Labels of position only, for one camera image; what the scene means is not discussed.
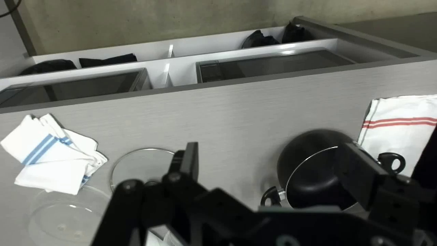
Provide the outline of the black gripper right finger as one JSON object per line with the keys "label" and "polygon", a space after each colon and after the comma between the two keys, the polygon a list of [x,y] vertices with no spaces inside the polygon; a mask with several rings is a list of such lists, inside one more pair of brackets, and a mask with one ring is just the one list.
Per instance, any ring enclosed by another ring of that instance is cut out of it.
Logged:
{"label": "black gripper right finger", "polygon": [[387,220],[391,212],[388,172],[356,143],[342,143],[338,149],[335,173],[345,190],[356,199],[347,214],[369,220]]}

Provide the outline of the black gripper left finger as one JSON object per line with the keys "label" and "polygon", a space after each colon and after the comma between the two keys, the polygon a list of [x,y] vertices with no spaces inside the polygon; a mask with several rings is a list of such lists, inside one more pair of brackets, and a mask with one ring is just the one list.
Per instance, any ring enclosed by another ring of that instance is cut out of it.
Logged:
{"label": "black gripper left finger", "polygon": [[178,150],[171,161],[164,186],[177,191],[193,191],[200,176],[198,143],[189,142],[183,150]]}

